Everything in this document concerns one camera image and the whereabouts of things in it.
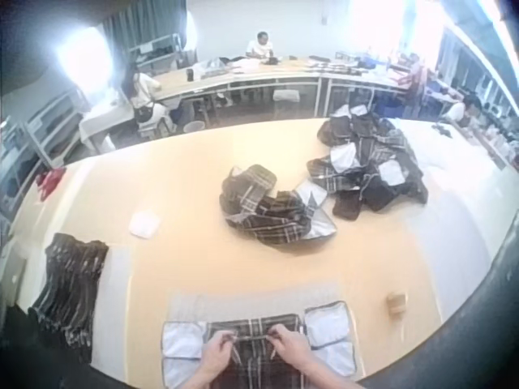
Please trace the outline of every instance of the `dark plaid garment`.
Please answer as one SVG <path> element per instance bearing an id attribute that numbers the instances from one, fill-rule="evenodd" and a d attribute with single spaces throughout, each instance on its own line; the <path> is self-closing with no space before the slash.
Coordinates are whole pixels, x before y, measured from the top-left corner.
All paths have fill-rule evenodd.
<path id="1" fill-rule="evenodd" d="M 398 195 L 408 195 L 420 203 L 427 202 L 427 188 L 422 183 L 413 150 L 402 132 L 390 121 L 369 113 L 352 118 L 331 118 L 325 122 L 318 138 L 330 147 L 355 142 L 358 167 L 338 173 L 329 156 L 307 163 L 312 181 L 329 193 L 338 192 L 333 214 L 356 220 L 363 203 L 379 211 Z M 390 186 L 379 171 L 384 162 L 394 159 L 401 167 L 405 182 Z"/>
<path id="2" fill-rule="evenodd" d="M 272 316 L 232 322 L 209 323 L 206 341 L 219 330 L 235 331 L 238 340 L 227 368 L 215 379 L 212 389 L 246 387 L 250 389 L 296 389 L 304 388 L 304 377 L 279 355 L 272 357 L 274 350 L 265 339 L 268 330 L 275 324 L 284 324 L 290 331 L 302 331 L 302 323 L 296 314 Z"/>
<path id="3" fill-rule="evenodd" d="M 227 224 L 267 245 L 296 242 L 307 235 L 317 208 L 315 200 L 311 198 L 307 206 L 295 191 L 280 191 L 276 198 L 267 196 L 276 180 L 260 165 L 237 175 L 231 172 L 220 195 Z"/>
<path id="4" fill-rule="evenodd" d="M 36 316 L 44 340 L 72 349 L 79 361 L 92 359 L 92 324 L 108 246 L 83 243 L 57 233 L 45 249 L 47 280 L 29 313 Z"/>

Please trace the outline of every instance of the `white shirt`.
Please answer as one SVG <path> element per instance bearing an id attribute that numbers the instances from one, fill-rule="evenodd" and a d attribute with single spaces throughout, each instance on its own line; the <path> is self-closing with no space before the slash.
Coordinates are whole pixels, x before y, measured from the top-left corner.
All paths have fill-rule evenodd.
<path id="1" fill-rule="evenodd" d="M 270 58 L 270 52 L 272 51 L 272 42 L 268 41 L 266 45 L 260 45 L 260 43 L 255 41 L 250 41 L 247 46 L 247 53 L 256 53 L 261 57 Z"/>
<path id="2" fill-rule="evenodd" d="M 444 115 L 445 118 L 454 122 L 459 122 L 465 116 L 465 104 L 461 101 L 455 103 L 451 109 Z"/>
<path id="3" fill-rule="evenodd" d="M 151 103 L 152 97 L 149 89 L 158 89 L 161 87 L 161 83 L 144 73 L 138 73 L 134 76 L 134 85 L 137 91 L 137 96 L 131 98 L 131 104 L 134 108 L 140 108 Z"/>

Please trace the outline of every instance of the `curtain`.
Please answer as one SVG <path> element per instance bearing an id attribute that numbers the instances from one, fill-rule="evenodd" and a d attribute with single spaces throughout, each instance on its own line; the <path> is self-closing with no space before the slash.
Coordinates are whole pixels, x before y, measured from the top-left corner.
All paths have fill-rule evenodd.
<path id="1" fill-rule="evenodd" d="M 103 22 L 114 56 L 137 45 L 177 33 L 186 41 L 186 0 L 137 0 Z"/>

